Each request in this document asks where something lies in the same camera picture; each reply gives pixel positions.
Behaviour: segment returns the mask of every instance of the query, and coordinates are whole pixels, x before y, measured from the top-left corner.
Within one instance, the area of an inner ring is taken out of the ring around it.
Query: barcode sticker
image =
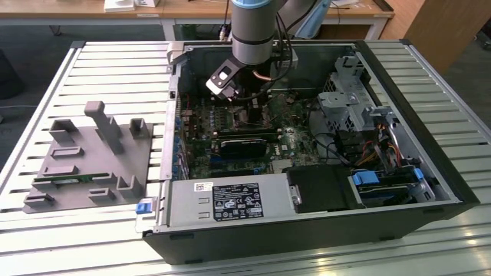
[[[194,184],[194,191],[211,191],[214,182],[199,182]]]
[[[159,17],[156,13],[139,13],[138,17]]]

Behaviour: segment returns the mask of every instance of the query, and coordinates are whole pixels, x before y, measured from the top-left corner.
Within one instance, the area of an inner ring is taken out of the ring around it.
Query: metal table
[[[134,205],[24,214],[23,200],[52,140],[47,129],[55,118],[71,118],[78,126],[94,124],[83,116],[91,100],[106,102],[116,121],[143,117],[156,124],[147,196],[158,193],[170,85],[167,42],[87,43],[68,52],[0,174],[0,274],[485,274],[491,269],[490,130],[413,46],[385,41],[370,42],[370,47],[481,206],[401,240],[186,266],[167,265],[140,240]]]

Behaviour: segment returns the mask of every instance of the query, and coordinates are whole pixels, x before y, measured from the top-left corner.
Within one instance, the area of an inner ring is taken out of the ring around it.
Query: desk
[[[163,7],[162,26],[166,40],[176,40],[175,25],[180,24],[222,24],[226,0],[166,0]],[[366,39],[381,37],[387,20],[394,17],[394,12],[383,11],[373,0],[362,0],[361,5],[343,6],[350,9],[330,9],[323,25],[370,25]]]
[[[382,11],[373,0],[350,10],[331,9],[325,25],[370,25],[367,39],[378,39],[394,12]],[[220,0],[160,0],[156,7],[104,13],[104,0],[0,0],[0,25],[162,25],[166,40],[175,40],[175,25],[222,24]]]
[[[162,25],[163,4],[104,13],[104,0],[0,0],[0,25]]]

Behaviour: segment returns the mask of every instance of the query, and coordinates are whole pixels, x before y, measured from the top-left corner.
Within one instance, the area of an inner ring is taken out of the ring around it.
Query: metal bracket
[[[167,46],[167,60],[171,65],[178,64],[184,61],[184,42],[183,41],[172,41]]]

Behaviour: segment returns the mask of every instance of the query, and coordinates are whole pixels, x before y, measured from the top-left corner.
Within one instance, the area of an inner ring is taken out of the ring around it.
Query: warning label
[[[238,184],[214,187],[214,218],[216,221],[263,217],[259,184]]]

